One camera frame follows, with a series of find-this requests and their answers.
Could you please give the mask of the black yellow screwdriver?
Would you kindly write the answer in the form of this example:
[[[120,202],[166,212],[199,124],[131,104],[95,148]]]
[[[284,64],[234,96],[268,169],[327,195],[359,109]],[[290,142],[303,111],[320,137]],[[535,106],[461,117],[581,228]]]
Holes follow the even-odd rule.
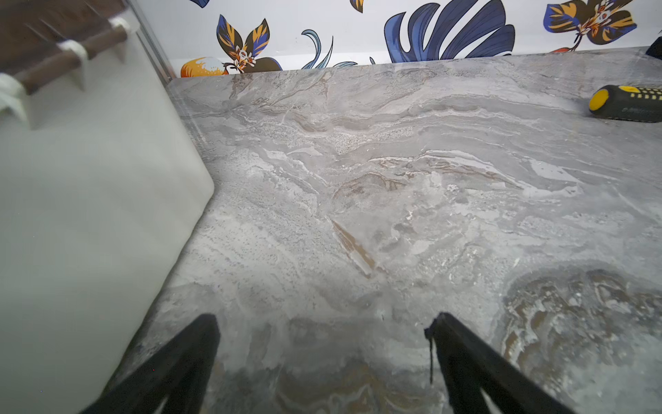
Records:
[[[607,85],[589,101],[595,117],[629,122],[661,122],[661,90],[645,86]]]

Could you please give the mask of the brown translucent tool case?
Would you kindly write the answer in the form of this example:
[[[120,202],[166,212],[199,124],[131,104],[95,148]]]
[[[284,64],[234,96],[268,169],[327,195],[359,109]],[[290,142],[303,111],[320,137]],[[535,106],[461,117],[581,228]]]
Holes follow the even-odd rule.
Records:
[[[1,410],[77,413],[214,184],[124,1],[1,4]]]

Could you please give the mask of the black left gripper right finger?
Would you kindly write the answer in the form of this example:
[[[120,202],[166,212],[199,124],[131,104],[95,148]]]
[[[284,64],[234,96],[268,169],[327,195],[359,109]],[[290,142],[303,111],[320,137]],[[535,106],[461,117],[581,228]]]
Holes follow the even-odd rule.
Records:
[[[455,413],[488,413],[485,396],[503,413],[571,413],[448,312],[425,329]]]

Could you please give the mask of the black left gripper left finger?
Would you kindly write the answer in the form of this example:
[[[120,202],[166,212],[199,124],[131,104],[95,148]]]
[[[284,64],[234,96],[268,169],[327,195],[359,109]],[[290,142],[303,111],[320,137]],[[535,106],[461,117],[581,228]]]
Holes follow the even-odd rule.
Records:
[[[198,413],[221,333],[203,314],[84,413]]]

